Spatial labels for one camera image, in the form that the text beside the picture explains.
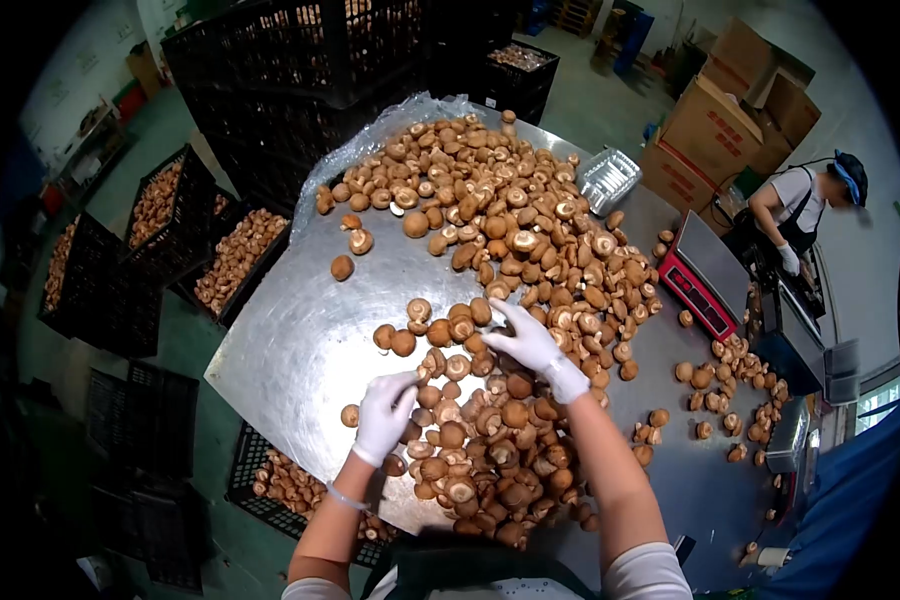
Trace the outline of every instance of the gloved hand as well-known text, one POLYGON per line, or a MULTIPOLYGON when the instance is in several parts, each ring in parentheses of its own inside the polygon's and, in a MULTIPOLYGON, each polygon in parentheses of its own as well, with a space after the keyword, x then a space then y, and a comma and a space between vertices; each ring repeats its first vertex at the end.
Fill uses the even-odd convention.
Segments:
POLYGON ((408 370, 377 377, 366 386, 352 448, 363 462, 380 467, 396 448, 414 409, 418 379, 415 370, 408 370))
POLYGON ((512 306, 492 298, 490 306, 510 321, 516 337, 485 333, 483 342, 492 349, 507 353, 521 365, 533 369, 550 382, 553 398, 560 404, 576 401, 590 391, 590 380, 557 347, 546 327, 522 306, 512 306))
POLYGON ((797 253, 790 244, 777 246, 776 250, 780 253, 780 258, 783 258, 783 270, 794 277, 798 276, 801 273, 801 259, 797 258, 797 253))

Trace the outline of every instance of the cardboard box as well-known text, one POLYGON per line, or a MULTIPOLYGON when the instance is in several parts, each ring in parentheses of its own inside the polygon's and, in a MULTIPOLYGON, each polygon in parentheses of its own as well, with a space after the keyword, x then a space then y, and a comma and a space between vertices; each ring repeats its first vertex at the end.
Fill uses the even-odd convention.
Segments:
POLYGON ((757 112, 745 106, 744 110, 753 118, 760 127, 760 133, 763 134, 763 146, 756 151, 747 166, 760 177, 767 179, 780 170, 780 165, 792 155, 794 148, 783 135, 780 125, 766 109, 757 112))
POLYGON ((740 173, 763 144, 763 134, 710 79, 697 75, 661 127, 661 139, 718 186, 740 173))
POLYGON ((732 16, 717 37, 700 74, 721 90, 744 99, 772 63, 770 43, 732 16))
POLYGON ((716 192, 716 183, 661 140, 660 130, 647 142, 638 162, 643 186, 681 214, 705 207, 716 192))
POLYGON ((130 73, 140 82, 144 89, 146 100, 154 100, 160 91, 160 71, 154 62, 154 54, 151 52, 149 42, 141 42, 133 47, 126 57, 126 66, 130 73))
POLYGON ((794 86, 806 90, 813 80, 816 71, 804 64, 799 58, 782 50, 779 46, 770 44, 773 50, 773 58, 767 71, 760 80, 750 87, 744 96, 744 101, 755 109, 763 109, 767 102, 767 96, 778 77, 785 77, 794 86))
POLYGON ((821 115, 806 92, 782 75, 777 75, 773 81, 763 110, 772 115, 794 148, 804 141, 821 115))

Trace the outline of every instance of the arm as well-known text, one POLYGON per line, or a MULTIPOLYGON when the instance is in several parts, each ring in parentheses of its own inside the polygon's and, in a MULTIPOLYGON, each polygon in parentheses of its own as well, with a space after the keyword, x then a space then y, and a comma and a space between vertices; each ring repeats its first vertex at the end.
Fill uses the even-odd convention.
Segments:
POLYGON ((631 548, 666 544, 650 480, 611 416, 588 391, 567 406, 567 418, 600 513, 600 573, 631 548))
MULTIPOLYGON (((354 503, 367 498, 373 473, 396 448, 417 400, 417 373, 377 377, 360 402, 357 440, 336 475, 333 488, 354 503)), ((357 541, 360 510, 328 492, 316 508, 289 561, 288 582, 317 578, 350 594, 349 566, 357 541)))
POLYGON ((666 543, 663 517, 647 475, 610 415, 590 394, 589 379, 525 309, 498 299, 490 304, 504 313, 516 337, 488 333, 483 342, 547 378, 554 399, 566 406, 576 453, 600 512, 600 572, 630 548, 666 543))
MULTIPOLYGON (((355 455, 346 457, 334 487, 356 502, 364 502, 375 468, 355 455)), ((360 510, 327 494, 303 530, 289 561, 288 583, 316 577, 333 582, 350 594, 350 557, 357 544, 360 510)))
POLYGON ((785 246, 787 240, 780 235, 780 230, 777 229, 777 224, 774 222, 774 215, 771 213, 771 210, 783 207, 783 200, 780 199, 777 188, 772 185, 764 185, 750 196, 747 205, 753 212, 753 218, 760 224, 760 230, 767 234, 773 246, 778 248, 785 246))

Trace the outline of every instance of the concrete floor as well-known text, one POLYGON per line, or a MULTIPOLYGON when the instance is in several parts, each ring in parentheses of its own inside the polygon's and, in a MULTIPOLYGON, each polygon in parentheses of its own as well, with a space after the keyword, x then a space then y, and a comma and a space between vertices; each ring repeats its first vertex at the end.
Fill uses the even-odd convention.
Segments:
MULTIPOLYGON (((593 44, 589 41, 555 29, 543 30, 536 37, 515 37, 560 56, 540 127, 585 150, 596 153, 608 145, 636 159, 645 125, 656 123, 673 107, 656 75, 645 77, 639 73, 623 80, 609 69, 606 73, 594 72, 589 62, 593 44)), ((184 143, 194 141, 200 148, 201 141, 186 104, 175 89, 162 91, 145 105, 128 129, 136 138, 132 147, 99 183, 85 206, 96 220, 120 236, 139 179, 184 143)), ((232 190, 226 175, 212 163, 212 158, 210 161, 217 182, 232 190)), ((66 340, 36 319, 53 243, 75 215, 75 209, 68 209, 48 227, 52 235, 47 236, 40 267, 26 295, 18 366, 22 382, 32 378, 48 381, 65 413, 82 423, 90 369, 122 378, 127 373, 127 361, 79 340, 66 340)), ((228 505, 223 498, 241 420, 204 382, 203 374, 226 333, 175 294, 164 294, 158 353, 147 362, 200 381, 192 486, 207 501, 214 552, 202 571, 204 595, 276 598, 284 587, 278 574, 286 570, 296 543, 228 505)), ((121 567, 128 571, 145 597, 183 597, 179 592, 151 584, 142 563, 116 555, 114 559, 122 563, 121 567)), ((358 596, 369 572, 351 566, 351 589, 358 596)))

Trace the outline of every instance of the red digital scale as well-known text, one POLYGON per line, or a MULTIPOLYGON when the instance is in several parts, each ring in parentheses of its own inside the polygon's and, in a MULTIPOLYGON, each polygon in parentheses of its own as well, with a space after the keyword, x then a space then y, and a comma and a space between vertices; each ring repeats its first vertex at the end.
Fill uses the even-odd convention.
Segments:
POLYGON ((750 277, 717 234, 687 211, 670 250, 656 268, 696 319, 723 342, 744 322, 750 277))

